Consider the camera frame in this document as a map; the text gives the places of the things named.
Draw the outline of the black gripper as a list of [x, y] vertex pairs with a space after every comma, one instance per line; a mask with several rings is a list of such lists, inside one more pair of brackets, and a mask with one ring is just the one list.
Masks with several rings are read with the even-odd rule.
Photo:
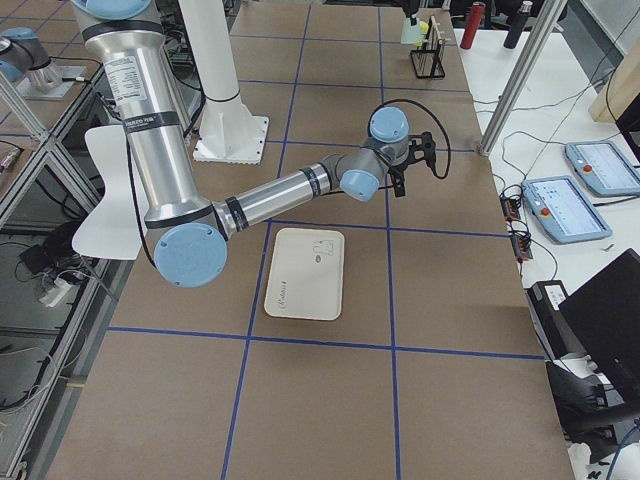
[[388, 174], [391, 177], [393, 183], [393, 191], [395, 197], [404, 197], [406, 195], [404, 164], [390, 165], [388, 167]]
[[406, 16], [416, 16], [420, 8], [420, 0], [402, 0], [402, 9]]

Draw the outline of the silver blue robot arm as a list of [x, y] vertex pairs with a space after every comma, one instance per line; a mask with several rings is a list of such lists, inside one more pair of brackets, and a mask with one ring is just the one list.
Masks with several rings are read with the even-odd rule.
[[86, 48], [104, 66], [122, 121], [127, 151], [141, 177], [149, 208], [144, 222], [150, 263], [168, 282], [194, 288], [213, 281], [227, 261], [235, 233], [341, 190], [366, 202], [409, 154], [409, 124], [395, 107], [371, 117], [353, 154], [332, 155], [290, 175], [213, 202], [193, 177], [200, 161], [257, 163], [269, 121], [244, 105], [224, 7], [184, 1], [180, 10], [203, 90], [200, 137], [192, 156], [177, 110], [165, 35], [151, 1], [77, 1], [74, 14]]

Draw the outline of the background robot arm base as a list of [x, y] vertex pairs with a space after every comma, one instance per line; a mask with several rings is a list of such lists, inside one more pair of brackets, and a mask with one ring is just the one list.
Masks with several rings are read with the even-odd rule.
[[65, 73], [82, 73], [81, 67], [59, 66], [36, 33], [28, 27], [1, 32], [1, 74], [25, 99], [62, 100], [71, 89]]

